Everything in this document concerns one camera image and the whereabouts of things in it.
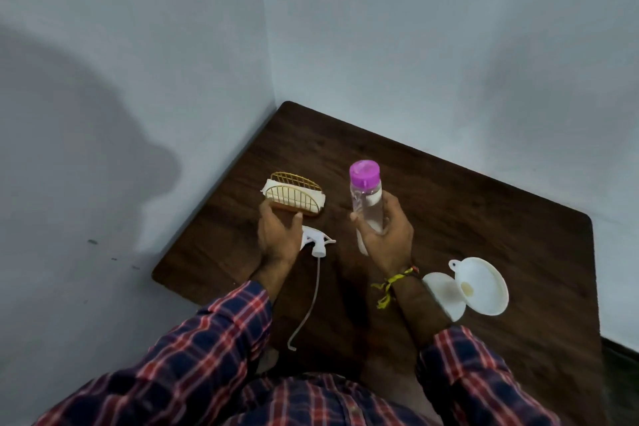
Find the person's right hand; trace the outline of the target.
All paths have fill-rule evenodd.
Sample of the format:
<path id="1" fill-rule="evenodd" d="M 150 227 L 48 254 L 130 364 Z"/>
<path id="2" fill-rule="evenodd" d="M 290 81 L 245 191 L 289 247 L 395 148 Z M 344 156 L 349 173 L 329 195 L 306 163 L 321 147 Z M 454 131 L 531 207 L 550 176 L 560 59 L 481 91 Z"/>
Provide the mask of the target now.
<path id="1" fill-rule="evenodd" d="M 413 227 L 397 197 L 383 190 L 382 199 L 385 213 L 384 230 L 381 234 L 374 231 L 374 237 L 363 245 L 383 276 L 390 278 L 412 266 Z"/>

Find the yellow thread wrist band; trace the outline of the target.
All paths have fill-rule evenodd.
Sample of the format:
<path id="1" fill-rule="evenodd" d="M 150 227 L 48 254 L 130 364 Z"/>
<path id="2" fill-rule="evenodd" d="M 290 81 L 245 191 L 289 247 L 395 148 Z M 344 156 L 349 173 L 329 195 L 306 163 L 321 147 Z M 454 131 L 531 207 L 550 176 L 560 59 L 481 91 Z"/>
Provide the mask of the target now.
<path id="1" fill-rule="evenodd" d="M 379 291 L 380 293 L 382 293 L 382 295 L 380 296 L 380 298 L 378 299 L 378 301 L 376 302 L 376 308 L 378 310 L 385 310 L 390 303 L 392 303 L 393 301 L 396 300 L 395 298 L 395 293 L 392 290 L 393 285 L 398 282 L 403 280 L 404 278 L 407 277 L 420 277 L 419 275 L 420 270 L 417 266 L 411 266 L 410 268 L 407 268 L 406 270 L 404 270 L 401 273 L 397 273 L 394 276 L 390 277 L 390 278 L 386 278 L 384 279 L 381 283 L 373 283 L 370 285 L 371 288 Z"/>

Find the clear bottle with pink cap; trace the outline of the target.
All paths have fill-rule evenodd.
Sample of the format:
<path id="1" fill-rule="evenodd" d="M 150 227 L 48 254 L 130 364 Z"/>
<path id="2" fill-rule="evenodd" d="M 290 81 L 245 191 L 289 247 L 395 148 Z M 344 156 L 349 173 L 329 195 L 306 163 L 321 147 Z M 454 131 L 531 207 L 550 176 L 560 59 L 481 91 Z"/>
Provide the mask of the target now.
<path id="1" fill-rule="evenodd" d="M 384 230 L 385 217 L 379 164 L 373 160 L 360 160 L 349 168 L 350 193 L 353 211 L 377 234 Z"/>

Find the plaid shirt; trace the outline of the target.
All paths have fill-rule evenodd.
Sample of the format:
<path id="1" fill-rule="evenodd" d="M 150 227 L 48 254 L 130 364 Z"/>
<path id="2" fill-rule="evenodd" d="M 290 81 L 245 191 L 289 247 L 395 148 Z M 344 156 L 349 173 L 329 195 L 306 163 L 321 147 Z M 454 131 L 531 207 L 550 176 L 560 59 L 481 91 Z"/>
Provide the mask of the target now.
<path id="1" fill-rule="evenodd" d="M 437 426 L 425 415 L 329 373 L 259 375 L 248 382 L 220 426 Z"/>

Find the small white funnel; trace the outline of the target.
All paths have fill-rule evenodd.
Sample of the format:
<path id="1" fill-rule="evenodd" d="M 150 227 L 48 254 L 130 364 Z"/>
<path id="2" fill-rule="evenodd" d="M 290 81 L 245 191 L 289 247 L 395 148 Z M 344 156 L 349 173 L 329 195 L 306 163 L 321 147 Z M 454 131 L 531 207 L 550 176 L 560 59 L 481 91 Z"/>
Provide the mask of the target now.
<path id="1" fill-rule="evenodd" d="M 458 322 L 467 308 L 466 301 L 453 277 L 441 272 L 428 273 L 422 278 L 452 322 Z"/>

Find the person's right forearm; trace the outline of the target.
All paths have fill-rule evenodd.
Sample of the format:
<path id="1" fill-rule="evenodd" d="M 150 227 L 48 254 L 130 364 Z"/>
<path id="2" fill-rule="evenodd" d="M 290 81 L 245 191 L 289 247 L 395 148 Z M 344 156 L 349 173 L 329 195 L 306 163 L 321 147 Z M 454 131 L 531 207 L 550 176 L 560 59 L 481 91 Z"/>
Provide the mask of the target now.
<path id="1" fill-rule="evenodd" d="M 562 426 L 497 353 L 452 325 L 420 278 L 404 278 L 392 290 L 419 350 L 418 382 L 445 426 Z"/>

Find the large white funnel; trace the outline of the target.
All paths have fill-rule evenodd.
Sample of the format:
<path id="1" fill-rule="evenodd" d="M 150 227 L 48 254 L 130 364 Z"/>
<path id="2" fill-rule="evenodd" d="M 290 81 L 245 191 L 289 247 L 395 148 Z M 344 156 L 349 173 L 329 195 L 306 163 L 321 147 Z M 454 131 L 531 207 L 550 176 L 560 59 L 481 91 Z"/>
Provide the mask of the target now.
<path id="1" fill-rule="evenodd" d="M 468 307 L 484 316 L 499 316 L 509 304 L 509 291 L 502 274 L 488 261 L 478 257 L 448 263 L 456 289 Z"/>

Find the person's left hand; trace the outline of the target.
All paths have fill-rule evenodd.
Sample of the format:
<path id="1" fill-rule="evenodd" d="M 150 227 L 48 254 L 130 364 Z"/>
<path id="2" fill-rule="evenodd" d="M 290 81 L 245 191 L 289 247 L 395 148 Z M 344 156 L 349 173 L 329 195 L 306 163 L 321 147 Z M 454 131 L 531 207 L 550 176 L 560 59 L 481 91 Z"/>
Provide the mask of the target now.
<path id="1" fill-rule="evenodd" d="M 300 252 L 302 234 L 292 234 L 273 210 L 274 202 L 265 199 L 259 207 L 258 242 L 269 264 L 290 271 Z"/>

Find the person's left forearm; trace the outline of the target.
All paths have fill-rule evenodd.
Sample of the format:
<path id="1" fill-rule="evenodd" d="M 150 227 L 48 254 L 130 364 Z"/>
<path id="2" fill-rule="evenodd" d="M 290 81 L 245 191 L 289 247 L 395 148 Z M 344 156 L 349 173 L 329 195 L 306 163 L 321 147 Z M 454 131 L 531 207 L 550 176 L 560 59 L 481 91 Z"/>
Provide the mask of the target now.
<path id="1" fill-rule="evenodd" d="M 162 336 L 136 365 L 87 383 L 34 426 L 211 426 L 265 347 L 292 265 L 252 279 Z"/>

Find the white spray nozzle with tube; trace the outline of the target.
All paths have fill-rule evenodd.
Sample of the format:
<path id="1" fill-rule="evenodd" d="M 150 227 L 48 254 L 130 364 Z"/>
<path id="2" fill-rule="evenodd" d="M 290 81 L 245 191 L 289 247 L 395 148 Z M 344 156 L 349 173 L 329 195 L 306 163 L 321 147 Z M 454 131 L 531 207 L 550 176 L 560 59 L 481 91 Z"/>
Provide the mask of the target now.
<path id="1" fill-rule="evenodd" d="M 316 283 L 315 283 L 315 290 L 314 290 L 310 307 L 308 308 L 308 311 L 305 314 L 304 318 L 302 319 L 300 324 L 297 326 L 297 328 L 294 330 L 294 332 L 291 334 L 291 336 L 289 337 L 286 343 L 287 349 L 291 352 L 297 351 L 297 348 L 294 346 L 293 341 L 297 337 L 298 333 L 302 330 L 302 328 L 307 323 L 315 307 L 315 303 L 317 300 L 318 291 L 320 287 L 321 261 L 326 257 L 326 246 L 328 244 L 336 244 L 336 243 L 337 241 L 335 239 L 331 239 L 324 232 L 312 227 L 302 226 L 302 243 L 300 246 L 300 250 L 303 250 L 308 244 L 313 245 L 313 248 L 311 250 L 311 255 L 316 260 Z"/>

